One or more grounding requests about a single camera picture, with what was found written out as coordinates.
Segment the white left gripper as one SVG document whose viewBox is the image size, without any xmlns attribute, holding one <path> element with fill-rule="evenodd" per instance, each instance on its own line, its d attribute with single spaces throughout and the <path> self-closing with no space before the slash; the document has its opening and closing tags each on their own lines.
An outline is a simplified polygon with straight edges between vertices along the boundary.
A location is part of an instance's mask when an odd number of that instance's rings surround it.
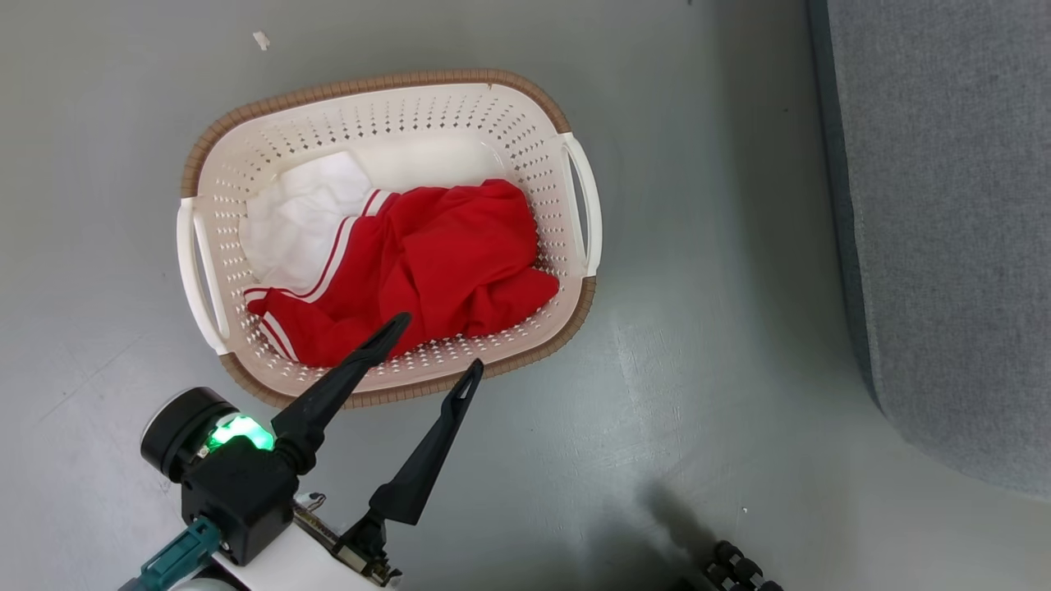
<svg viewBox="0 0 1051 591">
<path fill-rule="evenodd" d="M 293 474 L 308 474 L 318 461 L 331 420 L 368 371 L 386 362 L 410 322 L 408 313 L 391 318 L 279 411 L 271 420 L 277 437 L 213 389 L 195 387 L 154 413 L 141 439 L 143 458 L 181 491 L 181 478 L 191 466 L 226 441 L 244 435 L 259 449 L 274 451 Z M 399 591 L 401 570 L 384 551 L 386 524 L 418 524 L 483 376 L 483 360 L 473 360 L 397 475 L 373 493 L 368 511 L 344 534 L 339 536 L 313 512 L 323 504 L 323 495 L 300 494 L 298 485 L 291 504 L 292 523 L 255 561 L 244 567 L 233 564 L 225 557 L 227 546 L 221 542 L 207 567 L 170 591 Z"/>
</svg>

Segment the grey fabric sofa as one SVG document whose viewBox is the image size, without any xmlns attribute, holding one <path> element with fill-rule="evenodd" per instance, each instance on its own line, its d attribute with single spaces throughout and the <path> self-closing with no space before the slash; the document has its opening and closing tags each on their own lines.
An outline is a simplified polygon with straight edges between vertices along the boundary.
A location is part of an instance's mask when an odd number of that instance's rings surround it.
<svg viewBox="0 0 1051 591">
<path fill-rule="evenodd" d="M 806 0 L 846 322 L 906 442 L 1051 502 L 1051 0 Z"/>
</svg>

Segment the red garment with white stripes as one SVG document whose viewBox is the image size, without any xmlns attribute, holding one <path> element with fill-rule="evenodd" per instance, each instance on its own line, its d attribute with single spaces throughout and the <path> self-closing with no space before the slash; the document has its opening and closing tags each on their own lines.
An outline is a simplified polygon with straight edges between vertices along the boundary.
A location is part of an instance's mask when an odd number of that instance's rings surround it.
<svg viewBox="0 0 1051 591">
<path fill-rule="evenodd" d="M 537 267 L 528 199 L 504 180 L 390 192 L 375 216 L 341 231 L 322 281 L 307 295 L 251 286 L 249 313 L 276 352 L 330 368 L 400 313 L 401 355 L 454 337 L 488 337 L 537 313 L 559 280 Z"/>
</svg>

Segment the white cloth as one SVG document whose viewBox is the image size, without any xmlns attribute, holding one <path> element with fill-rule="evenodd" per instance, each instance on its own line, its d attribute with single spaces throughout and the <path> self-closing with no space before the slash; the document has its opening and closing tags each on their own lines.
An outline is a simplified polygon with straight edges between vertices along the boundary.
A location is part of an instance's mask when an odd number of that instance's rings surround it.
<svg viewBox="0 0 1051 591">
<path fill-rule="evenodd" d="M 322 281 L 339 232 L 357 218 L 378 213 L 389 195 L 372 185 L 348 151 L 290 168 L 248 199 L 240 220 L 251 272 L 266 286 L 307 295 Z"/>
</svg>

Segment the cream perforated laundry basket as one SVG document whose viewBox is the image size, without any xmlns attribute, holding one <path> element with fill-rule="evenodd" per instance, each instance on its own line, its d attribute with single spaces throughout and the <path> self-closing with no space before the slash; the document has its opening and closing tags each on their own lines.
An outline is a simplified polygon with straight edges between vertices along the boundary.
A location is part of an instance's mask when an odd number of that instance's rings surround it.
<svg viewBox="0 0 1051 591">
<path fill-rule="evenodd" d="M 503 178 L 530 202 L 538 267 L 558 295 L 504 332 L 425 344 L 365 375 L 348 408 L 442 392 L 475 359 L 495 378 L 548 358 L 592 307 L 602 254 L 599 188 L 562 109 L 502 70 L 401 72 L 264 98 L 220 117 L 181 176 L 177 258 L 195 326 L 236 385 L 284 408 L 323 370 L 279 354 L 246 289 L 255 283 L 239 229 L 249 199 L 312 158 L 349 151 L 384 190 Z"/>
</svg>

